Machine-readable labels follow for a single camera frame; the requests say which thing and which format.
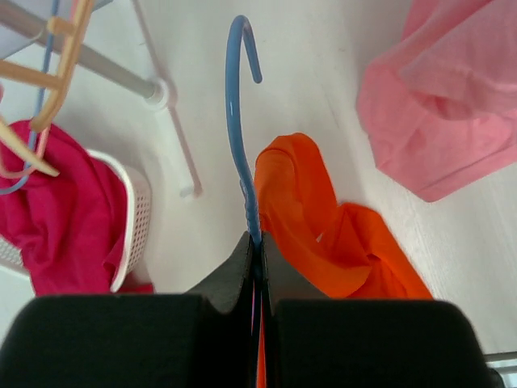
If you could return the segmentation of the blue hanger holding orange shirt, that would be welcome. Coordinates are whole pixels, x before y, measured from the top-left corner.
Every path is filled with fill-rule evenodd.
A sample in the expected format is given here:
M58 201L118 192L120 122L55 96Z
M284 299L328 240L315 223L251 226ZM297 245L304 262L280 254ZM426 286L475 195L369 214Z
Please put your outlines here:
M254 188L253 176L247 161L242 137L240 108L240 64L241 49L246 50L253 81L263 80L259 56L250 21L244 15L234 18L230 25L225 54L225 111L230 150L239 176L245 201L247 229L255 246L262 242L259 206Z

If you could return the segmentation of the beige wooden hanger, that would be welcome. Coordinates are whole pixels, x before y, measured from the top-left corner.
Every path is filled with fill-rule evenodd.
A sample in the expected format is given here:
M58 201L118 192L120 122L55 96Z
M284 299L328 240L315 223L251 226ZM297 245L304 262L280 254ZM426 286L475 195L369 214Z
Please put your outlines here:
M54 75L9 61L1 61L2 78L50 90L42 110L31 121L31 127L36 133L41 133L50 126L65 101L94 5L94 1L81 0L77 3L70 21L59 16L53 16L48 20L47 31L65 37L57 72Z

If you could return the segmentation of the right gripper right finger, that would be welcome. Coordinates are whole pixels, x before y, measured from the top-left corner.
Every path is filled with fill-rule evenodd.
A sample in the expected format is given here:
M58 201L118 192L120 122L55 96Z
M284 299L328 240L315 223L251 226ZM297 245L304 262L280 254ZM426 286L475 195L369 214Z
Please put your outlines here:
M263 235L261 387L501 387L470 321L435 300L333 299Z

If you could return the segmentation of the orange t shirt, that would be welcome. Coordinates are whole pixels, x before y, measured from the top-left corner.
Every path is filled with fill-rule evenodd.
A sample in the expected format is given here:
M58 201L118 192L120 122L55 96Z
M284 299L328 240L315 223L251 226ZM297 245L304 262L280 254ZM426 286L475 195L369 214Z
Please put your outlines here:
M254 185L263 233L327 297L431 300L382 216L338 202L310 137L277 137L257 158Z

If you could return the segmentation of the pink t shirt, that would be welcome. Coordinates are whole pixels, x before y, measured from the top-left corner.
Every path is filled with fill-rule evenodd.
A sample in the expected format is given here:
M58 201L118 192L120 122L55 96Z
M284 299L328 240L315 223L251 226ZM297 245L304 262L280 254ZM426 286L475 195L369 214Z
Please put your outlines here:
M515 2L413 2L357 112L376 167L427 202L515 163Z

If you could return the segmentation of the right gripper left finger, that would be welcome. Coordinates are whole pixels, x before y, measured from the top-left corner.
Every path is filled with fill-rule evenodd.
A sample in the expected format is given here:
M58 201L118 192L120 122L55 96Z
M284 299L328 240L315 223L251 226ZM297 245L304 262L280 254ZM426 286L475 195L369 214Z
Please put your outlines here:
M2 386L250 386L252 253L243 234L186 293L32 300L2 344Z

